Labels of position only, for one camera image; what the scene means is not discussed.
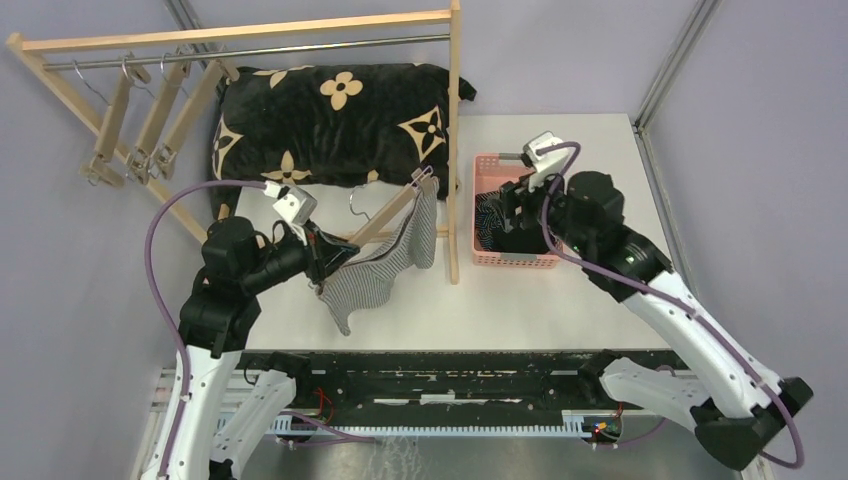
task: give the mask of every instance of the lavender wall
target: lavender wall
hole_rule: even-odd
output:
[[[839,0],[724,2],[651,132],[704,303],[816,392],[781,479],[845,478],[846,24]]]
[[[191,0],[204,26],[312,20],[447,8],[449,0]],[[635,116],[695,0],[462,0],[462,75],[479,91],[463,114],[603,113]],[[228,43],[231,49],[304,45],[444,32],[388,28]],[[241,60],[303,64],[430,62],[447,66],[447,45],[308,52]]]
[[[6,2],[0,25],[4,38],[173,28],[161,3],[139,0]],[[87,76],[109,95],[115,75]],[[142,264],[158,205],[136,185],[93,188],[77,175],[94,136],[5,48],[0,78],[0,477],[127,478],[159,370],[173,363]],[[150,102],[132,98],[125,141]],[[177,184],[203,178],[200,138]],[[209,218],[202,199],[194,206]],[[197,242],[168,220],[155,252],[176,309],[200,264]]]

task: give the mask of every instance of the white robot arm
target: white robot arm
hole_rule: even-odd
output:
[[[562,187],[579,152],[579,144],[551,132],[524,147],[521,159],[533,172],[502,185],[497,201],[507,231],[541,224],[545,235],[562,240],[579,258],[560,256],[647,322],[698,378],[678,379],[603,352],[580,371],[590,394],[602,389],[613,400],[686,427],[736,470],[784,427],[797,440],[792,417],[812,398],[809,386],[800,378],[781,379],[745,351],[695,299],[665,255],[624,225],[624,196],[609,175],[579,172]]]
[[[317,202],[304,190],[267,182],[265,194],[277,199],[274,209],[285,231],[279,243],[260,245],[253,225],[241,217],[209,228],[201,248],[205,266],[180,310],[179,334],[190,368],[184,369],[178,355],[177,372],[190,372],[189,393],[181,395],[175,385],[143,480],[241,478],[268,426],[310,371],[303,357],[272,354],[250,398],[215,432],[227,383],[260,313],[256,295],[300,273],[319,283],[359,252],[309,220]]]

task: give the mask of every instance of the black pillow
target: black pillow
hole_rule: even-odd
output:
[[[404,185],[423,165],[448,191],[448,71],[434,65],[240,67],[226,86],[212,146],[219,179],[353,187]],[[460,80],[461,99],[476,90]],[[213,193],[235,208],[238,189]]]

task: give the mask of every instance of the wooden clothes rack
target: wooden clothes rack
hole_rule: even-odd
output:
[[[447,236],[447,248],[450,262],[450,279],[452,284],[459,283],[459,262],[456,238],[456,185],[457,185],[457,140],[459,138],[459,45],[461,28],[461,9],[459,0],[450,0],[450,8],[446,10],[432,10],[424,12],[395,13],[385,15],[371,15],[362,17],[331,18],[323,20],[307,20],[287,23],[272,23],[263,25],[246,25],[236,27],[205,28],[198,30],[170,31],[139,33],[126,35],[112,35],[101,37],[85,37],[56,40],[26,40],[20,33],[13,33],[6,41],[6,46],[13,51],[24,65],[35,75],[56,97],[65,104],[68,109],[80,119],[93,133],[98,134],[103,125],[103,117],[91,106],[91,104],[65,80],[57,71],[66,70],[70,64],[50,64],[45,59],[45,54],[69,54],[84,51],[97,50],[123,50],[138,47],[169,46],[178,47],[186,44],[224,42],[228,40],[248,40],[258,38],[273,38],[302,33],[324,33],[343,30],[361,30],[381,27],[419,26],[446,24],[450,26],[450,70],[448,88],[448,118],[450,142],[448,143],[448,167],[449,188],[447,198],[447,226],[439,226],[438,231]],[[433,41],[441,37],[438,35],[429,37],[408,37],[389,40],[375,40],[370,42],[350,42],[347,44],[335,44],[325,46],[326,48],[358,47],[368,44],[399,44],[414,43],[422,41]],[[215,52],[203,54],[203,59],[217,57],[232,58],[236,56],[248,56],[262,53],[279,53],[282,49],[268,49],[268,51],[245,51],[245,52]],[[175,61],[177,56],[169,58]],[[159,59],[130,59],[124,60],[124,68],[127,65],[135,66],[142,64],[159,64]],[[114,61],[79,63],[79,67],[106,68],[114,67]],[[117,141],[114,155],[125,165],[132,160],[130,149],[121,141]],[[171,192],[158,180],[149,179],[145,187],[159,201],[164,203],[171,197]],[[206,230],[200,226],[197,220],[183,206],[176,204],[170,209],[171,213],[198,241],[206,240]],[[385,238],[384,232],[374,236],[375,240]]]

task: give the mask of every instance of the pink plastic laundry basket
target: pink plastic laundry basket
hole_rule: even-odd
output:
[[[530,172],[531,170],[518,160],[502,160],[497,153],[481,153],[474,157],[474,196],[495,191],[505,182],[516,181],[518,177]],[[553,254],[487,252],[477,240],[477,215],[474,214],[473,201],[471,218],[471,252],[475,265],[553,268],[559,262],[559,257]]]

